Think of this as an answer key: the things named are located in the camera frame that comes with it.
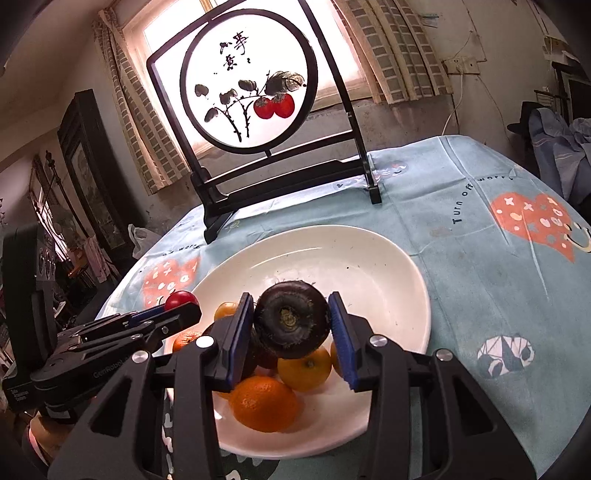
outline hat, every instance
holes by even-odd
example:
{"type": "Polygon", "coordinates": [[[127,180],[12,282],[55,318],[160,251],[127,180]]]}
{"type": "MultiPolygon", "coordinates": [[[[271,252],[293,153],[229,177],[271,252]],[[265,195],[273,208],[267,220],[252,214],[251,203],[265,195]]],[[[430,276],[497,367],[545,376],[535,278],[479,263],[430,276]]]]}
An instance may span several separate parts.
{"type": "Polygon", "coordinates": [[[522,137],[530,137],[530,116],[531,112],[538,108],[544,108],[544,105],[538,102],[523,102],[521,104],[521,118],[518,124],[507,125],[507,130],[522,137]]]}

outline cherry tomato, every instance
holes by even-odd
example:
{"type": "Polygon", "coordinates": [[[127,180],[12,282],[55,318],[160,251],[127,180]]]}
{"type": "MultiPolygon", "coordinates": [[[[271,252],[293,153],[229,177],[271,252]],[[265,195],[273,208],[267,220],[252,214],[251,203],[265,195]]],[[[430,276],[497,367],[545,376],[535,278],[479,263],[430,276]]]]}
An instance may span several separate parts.
{"type": "Polygon", "coordinates": [[[224,317],[229,317],[230,315],[234,315],[236,310],[238,309],[238,303],[235,301],[226,301],[222,303],[216,310],[216,313],[213,314],[213,321],[219,320],[224,317]]]}
{"type": "Polygon", "coordinates": [[[184,305],[185,303],[194,303],[195,305],[199,305],[197,297],[191,292],[184,290],[174,291],[166,299],[166,302],[164,303],[164,310],[169,311],[175,307],[184,305]]]}

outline table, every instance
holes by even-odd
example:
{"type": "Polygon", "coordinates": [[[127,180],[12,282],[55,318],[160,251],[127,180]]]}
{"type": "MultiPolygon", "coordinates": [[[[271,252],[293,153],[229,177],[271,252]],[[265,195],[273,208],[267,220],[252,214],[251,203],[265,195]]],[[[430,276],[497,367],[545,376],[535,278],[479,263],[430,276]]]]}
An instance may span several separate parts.
{"type": "MultiPolygon", "coordinates": [[[[191,290],[222,261],[275,233],[318,224],[375,231],[406,251],[427,283],[428,353],[457,353],[540,476],[591,401],[589,226],[545,184],[470,138],[431,138],[372,152],[371,160],[381,205],[370,204],[361,178],[336,182],[242,209],[210,245],[202,208],[193,209],[137,262],[99,316],[191,290]]],[[[281,462],[225,453],[227,478],[353,479],[364,441],[281,462]]],[[[414,457],[411,470],[419,474],[414,457]]]]}

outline metal bolt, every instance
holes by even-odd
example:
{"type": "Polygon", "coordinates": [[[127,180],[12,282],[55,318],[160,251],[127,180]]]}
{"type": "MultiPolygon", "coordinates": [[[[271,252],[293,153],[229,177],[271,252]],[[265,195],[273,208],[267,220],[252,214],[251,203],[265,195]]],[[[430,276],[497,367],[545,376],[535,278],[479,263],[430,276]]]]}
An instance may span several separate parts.
{"type": "Polygon", "coordinates": [[[148,352],[146,352],[146,350],[138,350],[137,352],[135,352],[132,356],[131,359],[137,363],[137,364],[141,364],[143,362],[145,362],[148,357],[150,357],[150,354],[148,352]]]}
{"type": "Polygon", "coordinates": [[[451,353],[447,348],[442,348],[435,353],[437,359],[441,360],[442,362],[449,362],[453,359],[453,353],[451,353]]]}
{"type": "Polygon", "coordinates": [[[195,343],[199,348],[209,348],[213,345],[214,341],[215,340],[213,339],[213,337],[206,335],[203,337],[199,337],[197,340],[195,340],[195,343]]]}
{"type": "Polygon", "coordinates": [[[388,343],[388,339],[384,335],[373,335],[369,339],[369,343],[373,346],[384,346],[388,343]]]}

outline plastic bag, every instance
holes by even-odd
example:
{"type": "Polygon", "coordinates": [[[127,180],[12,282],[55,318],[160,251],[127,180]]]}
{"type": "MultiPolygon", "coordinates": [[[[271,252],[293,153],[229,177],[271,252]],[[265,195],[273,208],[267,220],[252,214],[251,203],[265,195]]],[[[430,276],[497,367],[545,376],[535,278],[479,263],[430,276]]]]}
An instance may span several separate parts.
{"type": "Polygon", "coordinates": [[[131,254],[136,260],[139,260],[150,250],[162,237],[147,228],[136,228],[129,224],[129,238],[134,243],[134,252],[131,254]]]}

